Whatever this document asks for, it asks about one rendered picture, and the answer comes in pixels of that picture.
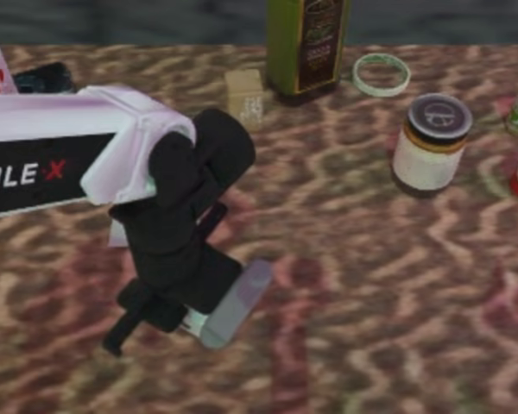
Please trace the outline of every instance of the black object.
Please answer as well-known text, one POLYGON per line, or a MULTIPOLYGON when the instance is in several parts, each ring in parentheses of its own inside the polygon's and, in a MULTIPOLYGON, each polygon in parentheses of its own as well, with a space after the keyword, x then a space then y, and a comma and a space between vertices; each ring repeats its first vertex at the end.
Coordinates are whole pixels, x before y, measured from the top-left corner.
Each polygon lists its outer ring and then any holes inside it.
POLYGON ((0 214, 85 198, 80 180, 114 136, 0 142, 0 214))
POLYGON ((77 88, 63 62, 39 66, 13 76, 19 93, 75 93, 77 88))
POLYGON ((205 110, 193 122, 195 148, 169 133, 150 154, 157 195, 110 210, 125 228, 138 277, 119 294, 127 314, 104 341, 115 355, 141 320, 170 332, 186 314, 182 306, 211 313, 242 272, 205 240, 226 213, 218 198, 255 162, 253 141, 220 110, 205 110))

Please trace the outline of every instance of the dark label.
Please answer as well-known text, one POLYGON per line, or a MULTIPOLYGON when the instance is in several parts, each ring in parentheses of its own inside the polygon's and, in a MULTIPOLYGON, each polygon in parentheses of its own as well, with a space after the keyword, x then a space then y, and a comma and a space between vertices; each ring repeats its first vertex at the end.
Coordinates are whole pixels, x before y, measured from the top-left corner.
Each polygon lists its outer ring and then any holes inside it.
POLYGON ((336 79, 344 0, 304 0, 298 91, 336 79))
POLYGON ((84 198, 79 182, 114 135, 0 142, 0 214, 84 198))

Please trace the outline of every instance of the gray background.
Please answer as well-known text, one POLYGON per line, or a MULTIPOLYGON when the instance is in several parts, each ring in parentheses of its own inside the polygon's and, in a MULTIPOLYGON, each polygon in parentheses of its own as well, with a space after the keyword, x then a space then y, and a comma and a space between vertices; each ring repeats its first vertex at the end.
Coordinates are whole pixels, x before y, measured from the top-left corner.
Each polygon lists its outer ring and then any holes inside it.
MULTIPOLYGON (((265 3, 0 0, 0 44, 260 44, 265 3)), ((518 43, 518 0, 351 0, 347 41, 518 43)))

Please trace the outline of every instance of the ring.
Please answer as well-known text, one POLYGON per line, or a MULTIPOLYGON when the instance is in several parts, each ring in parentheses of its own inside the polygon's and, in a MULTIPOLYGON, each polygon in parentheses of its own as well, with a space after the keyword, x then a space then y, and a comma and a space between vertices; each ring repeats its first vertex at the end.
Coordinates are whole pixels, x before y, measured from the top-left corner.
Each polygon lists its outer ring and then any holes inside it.
POLYGON ((353 66, 353 84, 362 93, 366 93, 372 97, 394 97, 395 95, 399 95, 401 92, 405 91, 410 80, 411 70, 408 68, 407 64, 392 54, 365 54, 362 58, 355 62, 355 65, 353 66), (393 88, 376 88, 375 86, 368 85, 359 76, 359 69, 362 66, 372 63, 383 63, 385 65, 399 69, 399 72, 401 73, 401 82, 393 88))

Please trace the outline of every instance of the jar lid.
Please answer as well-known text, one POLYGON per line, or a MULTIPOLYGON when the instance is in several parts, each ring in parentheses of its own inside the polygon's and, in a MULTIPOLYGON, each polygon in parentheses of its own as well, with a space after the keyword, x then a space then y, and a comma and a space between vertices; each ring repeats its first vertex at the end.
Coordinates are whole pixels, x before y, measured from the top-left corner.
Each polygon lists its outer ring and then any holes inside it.
POLYGON ((472 114, 455 97, 428 93, 417 97, 408 109, 413 128, 436 140, 453 141, 462 138, 472 127, 472 114))

